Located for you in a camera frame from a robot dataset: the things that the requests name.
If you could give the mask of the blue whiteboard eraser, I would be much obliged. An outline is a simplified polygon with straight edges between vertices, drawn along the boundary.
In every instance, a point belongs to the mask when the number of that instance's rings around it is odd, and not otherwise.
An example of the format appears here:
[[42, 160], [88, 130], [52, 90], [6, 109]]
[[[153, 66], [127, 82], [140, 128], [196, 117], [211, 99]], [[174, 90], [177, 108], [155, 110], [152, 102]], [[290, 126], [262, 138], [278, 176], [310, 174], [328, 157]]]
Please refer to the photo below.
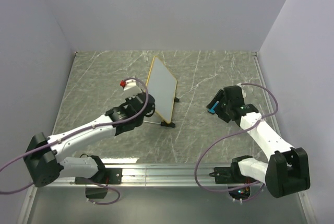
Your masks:
[[219, 104], [219, 101], [215, 101], [215, 102], [210, 102], [208, 105], [207, 105], [207, 111], [210, 113], [210, 114], [215, 114], [216, 111], [215, 111], [215, 108], [217, 107], [217, 105]]

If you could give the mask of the yellow framed whiteboard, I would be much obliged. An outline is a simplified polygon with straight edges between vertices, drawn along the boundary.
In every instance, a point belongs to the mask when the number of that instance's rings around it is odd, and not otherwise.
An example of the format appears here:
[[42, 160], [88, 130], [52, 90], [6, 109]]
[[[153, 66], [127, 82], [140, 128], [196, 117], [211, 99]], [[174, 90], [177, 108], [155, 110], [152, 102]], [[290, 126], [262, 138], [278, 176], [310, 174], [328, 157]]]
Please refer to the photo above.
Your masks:
[[153, 57], [146, 86], [149, 94], [155, 99], [155, 118], [159, 116], [160, 122], [171, 123], [177, 79], [157, 56]]

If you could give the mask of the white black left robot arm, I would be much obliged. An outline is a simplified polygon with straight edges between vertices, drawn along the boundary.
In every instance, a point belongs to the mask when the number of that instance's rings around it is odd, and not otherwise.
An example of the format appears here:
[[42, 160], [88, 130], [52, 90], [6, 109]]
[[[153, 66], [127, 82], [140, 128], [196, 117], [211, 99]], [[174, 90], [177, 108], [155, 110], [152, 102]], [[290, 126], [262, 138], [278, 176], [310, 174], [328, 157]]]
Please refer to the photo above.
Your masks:
[[58, 178], [82, 177], [93, 183], [105, 179], [106, 168], [98, 156], [74, 158], [78, 149], [100, 140], [115, 137], [142, 125], [155, 111], [155, 99], [144, 92], [127, 98], [118, 107], [73, 130], [46, 137], [34, 135], [27, 147], [24, 162], [36, 187], [51, 184]]

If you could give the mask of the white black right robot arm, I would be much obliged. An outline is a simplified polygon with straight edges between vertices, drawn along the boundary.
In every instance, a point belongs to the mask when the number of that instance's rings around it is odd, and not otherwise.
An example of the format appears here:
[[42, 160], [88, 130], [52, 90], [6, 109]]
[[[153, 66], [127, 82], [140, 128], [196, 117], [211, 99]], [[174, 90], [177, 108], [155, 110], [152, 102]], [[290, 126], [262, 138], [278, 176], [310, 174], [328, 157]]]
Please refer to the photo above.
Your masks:
[[211, 176], [217, 184], [265, 184], [269, 193], [280, 198], [310, 188], [308, 155], [303, 148], [286, 142], [264, 120], [253, 104], [246, 104], [240, 86], [220, 89], [207, 105], [208, 112], [225, 122], [233, 121], [261, 148], [267, 162], [252, 156], [234, 158], [228, 168], [215, 168]]

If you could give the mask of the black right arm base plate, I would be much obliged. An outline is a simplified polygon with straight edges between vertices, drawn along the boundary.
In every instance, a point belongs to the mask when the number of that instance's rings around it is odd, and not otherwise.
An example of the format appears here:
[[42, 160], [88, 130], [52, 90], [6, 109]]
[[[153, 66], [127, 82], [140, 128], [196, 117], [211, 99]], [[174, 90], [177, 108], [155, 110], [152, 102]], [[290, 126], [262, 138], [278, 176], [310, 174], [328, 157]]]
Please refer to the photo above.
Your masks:
[[230, 167], [214, 167], [211, 177], [216, 184], [237, 184], [244, 182], [243, 179], [237, 178], [232, 174]]

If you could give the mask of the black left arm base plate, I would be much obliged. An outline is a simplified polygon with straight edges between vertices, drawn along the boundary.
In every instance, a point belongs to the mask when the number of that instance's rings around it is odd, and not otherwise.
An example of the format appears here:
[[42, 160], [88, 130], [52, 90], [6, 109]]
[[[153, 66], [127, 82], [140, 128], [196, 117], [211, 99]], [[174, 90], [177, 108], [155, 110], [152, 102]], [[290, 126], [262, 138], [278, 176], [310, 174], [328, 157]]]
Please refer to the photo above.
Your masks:
[[99, 171], [97, 175], [86, 179], [83, 177], [75, 177], [75, 184], [107, 184], [119, 185], [122, 181], [122, 168], [105, 168], [103, 172]]

